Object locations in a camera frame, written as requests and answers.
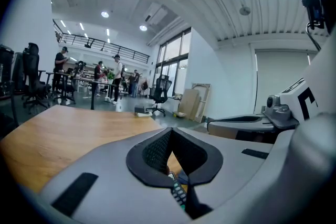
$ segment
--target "recessed light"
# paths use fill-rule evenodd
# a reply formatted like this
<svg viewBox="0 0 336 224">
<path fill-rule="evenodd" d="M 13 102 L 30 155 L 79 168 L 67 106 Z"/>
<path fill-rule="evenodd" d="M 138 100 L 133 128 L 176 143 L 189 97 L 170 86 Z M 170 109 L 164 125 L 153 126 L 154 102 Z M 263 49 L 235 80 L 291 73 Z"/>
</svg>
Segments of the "recessed light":
<svg viewBox="0 0 336 224">
<path fill-rule="evenodd" d="M 145 25 L 140 25 L 139 28 L 141 31 L 147 31 L 147 27 Z"/>
<path fill-rule="evenodd" d="M 107 12 L 101 12 L 101 16 L 103 16 L 104 18 L 108 18 L 109 14 Z"/>
</svg>

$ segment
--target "white t-shirt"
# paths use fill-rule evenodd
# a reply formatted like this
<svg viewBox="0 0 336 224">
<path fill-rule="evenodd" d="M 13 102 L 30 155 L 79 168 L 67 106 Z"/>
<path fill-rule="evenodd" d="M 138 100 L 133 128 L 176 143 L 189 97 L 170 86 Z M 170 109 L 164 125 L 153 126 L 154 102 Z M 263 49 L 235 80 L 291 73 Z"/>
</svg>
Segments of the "white t-shirt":
<svg viewBox="0 0 336 224">
<path fill-rule="evenodd" d="M 121 78 L 121 70 L 122 70 L 122 63 L 121 62 L 118 62 L 118 63 L 116 63 L 117 65 L 116 65 L 116 67 L 115 67 L 115 74 L 117 74 L 118 72 L 120 72 L 119 73 L 119 75 L 117 75 L 117 76 L 115 76 L 114 78 L 115 79 L 120 79 Z"/>
</svg>

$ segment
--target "cable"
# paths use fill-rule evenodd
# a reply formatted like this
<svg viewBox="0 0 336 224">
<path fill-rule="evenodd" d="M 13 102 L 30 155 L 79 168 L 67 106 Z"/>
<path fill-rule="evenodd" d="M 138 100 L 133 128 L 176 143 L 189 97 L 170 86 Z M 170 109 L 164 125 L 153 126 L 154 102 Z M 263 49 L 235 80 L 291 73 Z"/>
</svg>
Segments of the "cable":
<svg viewBox="0 0 336 224">
<path fill-rule="evenodd" d="M 310 23 L 307 23 L 307 26 L 306 26 L 306 33 L 308 35 L 308 37 L 310 38 L 311 42 L 313 42 L 313 44 L 315 45 L 317 51 L 320 51 L 321 50 L 321 47 L 320 45 L 317 43 L 317 41 L 315 39 L 313 39 L 313 37 L 311 36 L 311 34 L 309 33 L 309 30 L 308 28 L 311 27 L 311 24 Z"/>
</svg>

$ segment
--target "office chair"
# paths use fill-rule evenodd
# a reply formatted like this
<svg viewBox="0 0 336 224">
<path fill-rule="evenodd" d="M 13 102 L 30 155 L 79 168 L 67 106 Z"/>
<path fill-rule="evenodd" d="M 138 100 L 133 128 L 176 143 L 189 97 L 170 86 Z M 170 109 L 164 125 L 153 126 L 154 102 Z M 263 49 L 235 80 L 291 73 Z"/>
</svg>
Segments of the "office chair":
<svg viewBox="0 0 336 224">
<path fill-rule="evenodd" d="M 74 68 L 74 74 L 73 76 L 71 76 L 70 80 L 71 80 L 71 85 L 68 85 L 67 83 L 67 79 L 63 78 L 62 79 L 62 82 L 60 82 L 60 84 L 57 86 L 57 89 L 58 90 L 61 90 L 61 91 L 65 91 L 65 96 L 63 97 L 56 97 L 55 99 L 58 99 L 58 98 L 63 98 L 63 99 L 68 99 L 68 100 L 71 100 L 73 101 L 74 104 L 76 104 L 76 101 L 75 101 L 75 97 L 74 97 L 74 92 L 76 91 L 76 80 L 74 79 L 77 75 L 77 73 L 83 69 L 83 62 L 79 63 L 78 65 L 76 65 L 76 67 Z"/>
<path fill-rule="evenodd" d="M 38 55 L 38 46 L 35 43 L 29 43 L 27 49 L 23 52 L 23 68 L 25 76 L 28 77 L 29 85 L 27 89 L 28 98 L 24 102 L 23 107 L 30 104 L 29 114 L 31 109 L 36 105 L 41 105 L 45 108 L 50 107 L 48 103 L 46 106 L 41 101 L 47 97 L 47 93 L 50 90 L 51 86 L 46 85 L 45 83 L 41 83 L 39 80 L 38 74 L 38 63 L 39 63 L 39 55 Z"/>
<path fill-rule="evenodd" d="M 151 89 L 151 93 L 149 95 L 149 98 L 155 101 L 156 107 L 147 108 L 147 110 L 152 110 L 153 112 L 160 111 L 161 113 L 163 113 L 163 116 L 166 117 L 165 110 L 158 108 L 158 104 L 162 104 L 167 101 L 167 93 L 171 84 L 172 82 L 169 80 L 169 76 L 161 75 L 161 77 L 156 80 L 156 87 L 155 89 Z"/>
</svg>

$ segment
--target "person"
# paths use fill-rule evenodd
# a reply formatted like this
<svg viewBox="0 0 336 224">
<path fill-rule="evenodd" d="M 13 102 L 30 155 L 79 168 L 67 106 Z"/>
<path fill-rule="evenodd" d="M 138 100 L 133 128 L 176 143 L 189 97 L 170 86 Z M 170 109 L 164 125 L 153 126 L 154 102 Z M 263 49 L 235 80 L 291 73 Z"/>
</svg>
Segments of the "person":
<svg viewBox="0 0 336 224">
<path fill-rule="evenodd" d="M 121 72 L 122 72 L 122 63 L 120 62 L 120 56 L 117 54 L 114 57 L 114 61 L 116 62 L 115 65 L 115 69 L 114 69 L 114 100 L 112 102 L 112 104 L 116 104 L 118 102 L 118 94 L 119 94 L 119 84 L 121 81 Z M 112 93 L 113 93 L 113 87 L 111 87 L 111 91 L 110 91 L 110 98 L 112 101 Z"/>
<path fill-rule="evenodd" d="M 56 54 L 54 73 L 56 72 L 59 73 L 63 69 L 63 64 L 69 60 L 68 58 L 64 56 L 64 54 L 67 52 L 68 52 L 68 48 L 64 46 L 62 48 L 62 51 Z M 53 88 L 52 90 L 54 92 L 56 92 L 60 80 L 61 80 L 61 75 L 54 74 L 53 85 L 52 85 L 52 88 Z"/>
<path fill-rule="evenodd" d="M 100 72 L 100 68 L 102 66 L 103 62 L 99 61 L 96 67 L 94 68 L 94 76 L 95 76 L 95 81 L 99 81 L 99 79 L 102 77 L 102 74 Z M 96 96 L 100 96 L 99 94 L 99 84 L 96 84 L 96 90 L 95 90 Z"/>
<path fill-rule="evenodd" d="M 128 78 L 128 81 L 130 83 L 130 87 L 129 87 L 129 90 L 128 90 L 128 94 L 130 96 L 132 96 L 132 93 L 133 93 L 133 85 L 134 85 L 134 81 L 135 81 L 135 76 L 134 76 L 134 73 L 131 73 L 130 77 Z"/>
<path fill-rule="evenodd" d="M 140 74 L 138 73 L 138 71 L 136 69 L 135 69 L 134 73 L 135 73 L 135 80 L 134 80 L 134 84 L 133 84 L 132 97 L 137 97 Z"/>
</svg>

